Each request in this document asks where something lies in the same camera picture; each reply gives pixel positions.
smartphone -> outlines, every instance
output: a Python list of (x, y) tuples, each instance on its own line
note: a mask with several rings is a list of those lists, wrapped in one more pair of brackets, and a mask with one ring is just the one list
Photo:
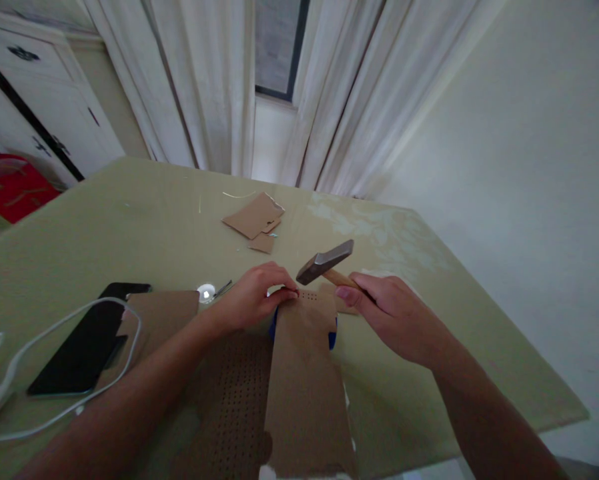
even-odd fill
[[(99, 298), (126, 300), (131, 293), (149, 291), (151, 286), (145, 283), (111, 283)], [(80, 395), (92, 391), (125, 341), (124, 336), (117, 336), (123, 313), (124, 307), (118, 303), (92, 306), (28, 387), (28, 395)]]

window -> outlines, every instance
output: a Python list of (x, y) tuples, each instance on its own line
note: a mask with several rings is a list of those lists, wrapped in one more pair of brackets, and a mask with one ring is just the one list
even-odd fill
[(293, 100), (309, 0), (257, 0), (255, 91)]

hand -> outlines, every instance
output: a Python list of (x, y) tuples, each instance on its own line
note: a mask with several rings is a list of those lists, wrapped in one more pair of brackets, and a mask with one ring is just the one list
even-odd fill
[(352, 273), (351, 279), (366, 290), (340, 286), (336, 295), (348, 307), (355, 307), (400, 357), (434, 370), (441, 365), (455, 338), (420, 298), (397, 277), (377, 278)]
[[(266, 294), (270, 287), (283, 285)], [(226, 333), (257, 325), (267, 315), (273, 313), (282, 302), (297, 298), (297, 285), (285, 268), (270, 261), (251, 268), (231, 288), (223, 298), (209, 310), (225, 327)]]

table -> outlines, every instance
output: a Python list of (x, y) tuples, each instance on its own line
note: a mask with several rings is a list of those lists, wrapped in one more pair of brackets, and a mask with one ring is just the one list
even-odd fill
[[(265, 191), (286, 212), (272, 255), (220, 219)], [(587, 418), (582, 403), (422, 218), (409, 209), (163, 163), (122, 158), (13, 226), (0, 237), (0, 380), (14, 353), (36, 333), (96, 298), (113, 281), (156, 291), (236, 281), (274, 260), (292, 275), (315, 252), (355, 239), (339, 266), (392, 271), (406, 278), (484, 366), (538, 431)], [(317, 289), (314, 282), (310, 288)], [(42, 340), (20, 365), (15, 394), (0, 412), (0, 433), (50, 418), (73, 399), (29, 400), (25, 389), (72, 325)], [(362, 317), (340, 319), (334, 359), (350, 398), (363, 476), (387, 475), (459, 454), (429, 371), (402, 361)], [(19, 470), (68, 419), (22, 441), (0, 444), (0, 478)], [(196, 422), (185, 399), (160, 427), (138, 477), (167, 477)]]

cardboard piece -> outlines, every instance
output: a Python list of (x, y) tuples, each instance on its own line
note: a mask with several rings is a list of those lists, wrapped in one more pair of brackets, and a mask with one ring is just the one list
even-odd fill
[[(141, 317), (141, 332), (130, 365), (132, 369), (197, 315), (199, 292), (193, 290), (134, 293), (129, 296), (128, 304)], [(104, 370), (99, 376), (96, 390), (111, 383), (121, 373), (128, 359), (136, 331), (135, 316), (125, 311), (117, 335), (128, 335), (128, 339), (121, 352), (117, 354), (116, 364)]]
[(249, 239), (254, 239), (260, 232), (272, 230), (273, 225), (284, 213), (284, 208), (278, 205), (266, 193), (260, 193), (251, 203), (233, 215), (224, 217), (222, 221)]
[(326, 295), (333, 295), (333, 298), (335, 299), (335, 308), (339, 313), (347, 313), (348, 315), (359, 315), (360, 312), (355, 310), (354, 307), (347, 307), (346, 302), (344, 302), (344, 300), (342, 300), (335, 294), (335, 288), (336, 286), (332, 283), (324, 282), (320, 283), (318, 291), (320, 293), (325, 293)]
[(281, 223), (281, 218), (276, 218), (275, 220), (273, 220), (271, 223), (268, 224), (268, 226), (264, 229), (262, 229), (261, 231), (264, 233), (271, 233), (275, 227), (277, 227), (279, 224)]
[(357, 477), (342, 374), (328, 349), (335, 317), (333, 297), (316, 292), (279, 306), (264, 423), (272, 450), (263, 467), (278, 479)]
[(273, 237), (269, 237), (267, 233), (260, 233), (254, 239), (248, 241), (248, 247), (264, 253), (271, 253), (273, 251)]
[(191, 385), (199, 430), (175, 458), (171, 478), (258, 478), (270, 454), (264, 417), (272, 355), (269, 337), (247, 333), (208, 353)]

